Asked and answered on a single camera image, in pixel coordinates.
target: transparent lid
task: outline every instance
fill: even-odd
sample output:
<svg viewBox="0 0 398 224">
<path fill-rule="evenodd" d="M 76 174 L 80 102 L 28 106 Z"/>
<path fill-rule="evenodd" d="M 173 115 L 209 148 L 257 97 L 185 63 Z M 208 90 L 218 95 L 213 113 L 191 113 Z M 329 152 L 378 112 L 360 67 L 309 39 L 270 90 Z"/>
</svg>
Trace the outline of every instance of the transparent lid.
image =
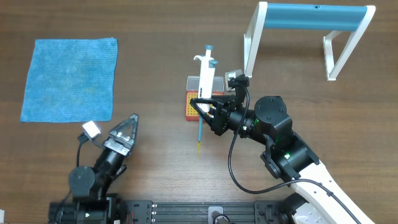
<svg viewBox="0 0 398 224">
<path fill-rule="evenodd" d="M 199 89 L 200 77 L 188 76 L 187 91 L 197 91 Z M 224 77 L 214 77 L 213 91 L 224 92 Z"/>
</svg>

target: blue and white rack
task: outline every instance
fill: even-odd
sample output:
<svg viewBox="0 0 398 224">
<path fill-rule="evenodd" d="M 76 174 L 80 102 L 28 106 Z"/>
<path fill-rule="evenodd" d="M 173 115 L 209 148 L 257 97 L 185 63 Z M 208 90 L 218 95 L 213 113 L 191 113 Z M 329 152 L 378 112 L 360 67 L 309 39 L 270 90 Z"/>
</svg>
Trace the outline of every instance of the blue and white rack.
<svg viewBox="0 0 398 224">
<path fill-rule="evenodd" d="M 263 29 L 332 30 L 323 38 L 323 48 L 327 80 L 335 81 L 368 27 L 375 10 L 375 6 L 324 6 L 259 2 L 244 35 L 244 71 L 246 76 L 252 77 Z M 331 41 L 343 31 L 351 32 L 351 35 L 335 64 Z"/>
</svg>

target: blue towel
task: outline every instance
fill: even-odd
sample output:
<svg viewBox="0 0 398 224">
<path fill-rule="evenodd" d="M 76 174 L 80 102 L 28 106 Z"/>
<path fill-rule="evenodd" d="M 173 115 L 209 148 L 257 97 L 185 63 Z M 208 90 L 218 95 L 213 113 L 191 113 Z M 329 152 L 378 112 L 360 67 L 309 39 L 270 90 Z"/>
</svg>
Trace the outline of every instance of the blue towel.
<svg viewBox="0 0 398 224">
<path fill-rule="evenodd" d="M 118 40 L 36 40 L 23 122 L 109 121 Z"/>
</svg>

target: wooden tabletop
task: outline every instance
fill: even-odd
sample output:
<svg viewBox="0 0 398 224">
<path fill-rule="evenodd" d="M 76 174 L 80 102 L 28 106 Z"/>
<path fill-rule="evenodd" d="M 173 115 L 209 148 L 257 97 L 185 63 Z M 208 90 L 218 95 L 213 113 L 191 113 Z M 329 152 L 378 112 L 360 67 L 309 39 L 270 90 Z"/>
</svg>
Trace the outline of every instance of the wooden tabletop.
<svg viewBox="0 0 398 224">
<path fill-rule="evenodd" d="M 251 108 L 280 95 L 293 128 L 326 164 L 340 187 L 375 223 L 398 218 L 398 1 L 315 1 L 376 4 L 367 31 L 339 74 L 327 82 L 322 37 L 327 31 L 265 30 L 249 87 Z M 128 170 L 111 187 L 125 199 L 158 202 L 282 200 L 287 187 L 262 195 L 240 191 L 228 174 L 233 134 L 197 127 L 184 117 L 185 85 L 198 75 L 193 56 L 214 45 L 217 76 L 243 68 L 243 34 L 257 1 L 1 1 L 0 209 L 6 222 L 44 223 L 49 202 L 68 192 L 81 123 L 21 123 L 35 39 L 118 39 L 114 109 L 99 123 L 103 137 L 130 114 L 140 116 Z M 334 41 L 335 57 L 348 34 Z M 264 148 L 238 139 L 236 178 L 245 187 L 281 183 L 264 167 Z M 100 150 L 85 144 L 81 164 Z"/>
</svg>

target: yellow pipette tip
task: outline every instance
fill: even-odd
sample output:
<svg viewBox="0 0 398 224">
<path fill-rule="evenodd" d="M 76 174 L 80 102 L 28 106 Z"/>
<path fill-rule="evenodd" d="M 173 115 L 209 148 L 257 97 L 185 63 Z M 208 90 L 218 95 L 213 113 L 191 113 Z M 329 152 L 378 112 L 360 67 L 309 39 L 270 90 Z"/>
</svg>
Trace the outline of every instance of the yellow pipette tip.
<svg viewBox="0 0 398 224">
<path fill-rule="evenodd" d="M 200 141 L 198 141 L 198 158 L 199 158 L 199 152 L 200 152 Z"/>
</svg>

